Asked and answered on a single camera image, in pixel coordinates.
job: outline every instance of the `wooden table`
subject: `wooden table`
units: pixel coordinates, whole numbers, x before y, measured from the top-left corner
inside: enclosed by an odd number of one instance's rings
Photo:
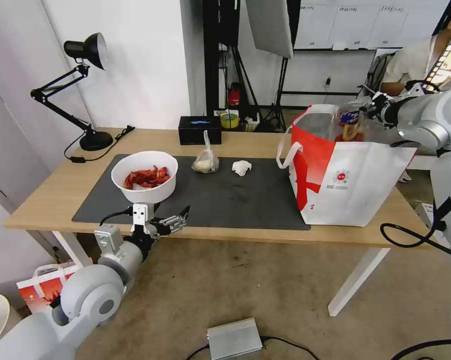
[[[117,128],[101,130],[113,136],[121,131]],[[273,133],[223,132],[222,145],[213,145],[212,149],[218,157],[275,159],[281,136],[283,135]],[[74,222],[72,217],[114,156],[145,150],[164,151],[174,156],[196,156],[203,148],[203,145],[181,146],[175,130],[136,129],[100,160],[87,163],[64,161],[5,221],[4,226],[11,229],[52,231],[76,264],[89,265],[91,261],[73,233],[93,233],[99,225]],[[87,153],[78,149],[74,155],[91,158],[103,152],[105,150]],[[328,306],[330,315],[336,316],[390,250],[391,244],[379,231],[382,223],[399,224],[420,234],[427,233],[426,226],[394,188],[366,227],[317,225],[312,226],[311,230],[303,231],[186,226],[172,237],[366,247],[368,251]],[[131,225],[117,226],[123,234],[130,234]],[[411,243],[414,240],[399,231],[391,230],[390,233],[398,242]]]

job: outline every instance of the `table leg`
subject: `table leg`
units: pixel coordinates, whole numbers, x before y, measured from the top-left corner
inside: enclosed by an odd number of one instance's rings
[[[390,250],[390,248],[377,247],[367,250],[327,307],[330,316],[337,316]]]
[[[92,260],[72,232],[53,231],[52,233],[76,265],[79,267],[92,265]]]

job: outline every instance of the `crumpled tissue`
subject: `crumpled tissue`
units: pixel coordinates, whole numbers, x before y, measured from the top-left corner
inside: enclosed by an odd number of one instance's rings
[[[252,164],[245,160],[236,161],[232,164],[232,171],[239,176],[244,176],[250,169],[252,169]]]

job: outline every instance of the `white bowl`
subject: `white bowl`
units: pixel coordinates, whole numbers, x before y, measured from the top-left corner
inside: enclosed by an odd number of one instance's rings
[[[128,190],[124,187],[124,181],[132,171],[153,169],[154,165],[159,169],[166,167],[170,179],[153,188]],[[115,186],[122,191],[131,203],[156,204],[167,199],[174,192],[178,168],[177,160],[166,152],[142,151],[124,157],[113,167],[110,176]]]

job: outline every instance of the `white shirt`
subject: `white shirt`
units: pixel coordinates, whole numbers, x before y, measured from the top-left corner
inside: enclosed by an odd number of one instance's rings
[[[437,60],[435,43],[434,36],[397,51],[385,69],[382,82],[405,85],[410,80],[424,80]]]

